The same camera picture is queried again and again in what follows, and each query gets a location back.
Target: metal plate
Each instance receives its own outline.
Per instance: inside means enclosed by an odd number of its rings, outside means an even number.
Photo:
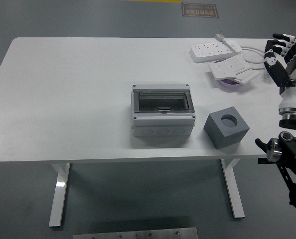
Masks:
[[[198,239],[197,228],[74,235],[73,239]]]

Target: power cord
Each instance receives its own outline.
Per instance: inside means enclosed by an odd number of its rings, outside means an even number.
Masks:
[[[224,33],[222,33],[222,31],[220,31],[220,33],[216,34],[214,38],[217,41],[221,41],[223,44],[225,44],[227,47],[229,47],[229,49],[231,51],[233,51],[236,55],[241,54],[241,53],[237,53],[235,51],[235,49],[225,40]],[[251,47],[251,46],[241,46],[241,48],[242,48],[242,50],[245,50],[245,51],[256,52],[262,57],[264,56],[264,55],[260,54],[260,53],[264,54],[264,51],[262,51],[259,48]],[[248,63],[251,63],[251,64],[263,64],[264,63],[264,60],[262,60],[262,61],[250,61],[250,60],[245,59],[245,61],[248,62]],[[265,67],[264,66],[259,67],[259,68],[255,67],[255,68],[252,68],[252,69],[254,69],[254,70],[263,70],[263,69],[265,69]]]

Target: electrical junction box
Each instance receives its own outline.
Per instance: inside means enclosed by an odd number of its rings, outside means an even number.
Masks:
[[[236,53],[239,54],[242,52],[242,48],[236,41],[227,40],[227,43],[233,48],[233,50],[236,51]],[[229,57],[235,56],[236,53],[221,41],[194,45],[191,47],[189,52],[190,57],[196,63],[227,59]]]
[[[134,136],[190,135],[195,112],[189,85],[133,85]]]

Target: gray floor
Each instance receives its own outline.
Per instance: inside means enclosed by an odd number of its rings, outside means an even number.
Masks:
[[[236,38],[296,36],[296,0],[183,2],[216,4],[219,18],[183,17],[179,3],[0,0],[0,64],[20,36],[213,38],[221,30]],[[74,164],[63,225],[51,229],[52,167],[0,163],[0,238],[197,227],[203,239],[296,239],[296,209],[276,166],[242,160],[235,175],[244,219],[233,219],[219,160]]]

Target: gray box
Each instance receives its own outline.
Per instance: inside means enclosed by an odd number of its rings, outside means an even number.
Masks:
[[[190,135],[196,118],[188,84],[133,85],[132,111],[134,136]]]
[[[250,129],[234,107],[210,113],[203,128],[217,149],[240,142]]]

